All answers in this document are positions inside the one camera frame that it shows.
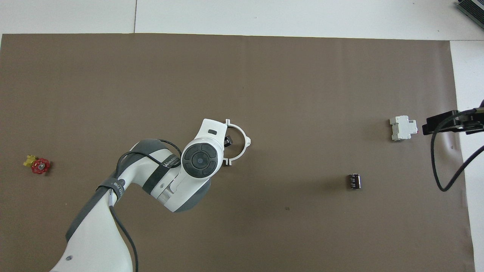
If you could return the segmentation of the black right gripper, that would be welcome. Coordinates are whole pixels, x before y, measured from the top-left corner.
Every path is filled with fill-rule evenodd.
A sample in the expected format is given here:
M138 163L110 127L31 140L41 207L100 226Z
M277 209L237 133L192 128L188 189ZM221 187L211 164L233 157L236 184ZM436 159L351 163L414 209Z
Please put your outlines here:
M458 127L455 126L454 121L442 122L444 119L454 114L458 114L458 116L455 117ZM446 131L464 131L467 135L483 132L484 109L473 108L472 110L467 111L450 110L428 117L425 124L422 126L423 135L444 133Z

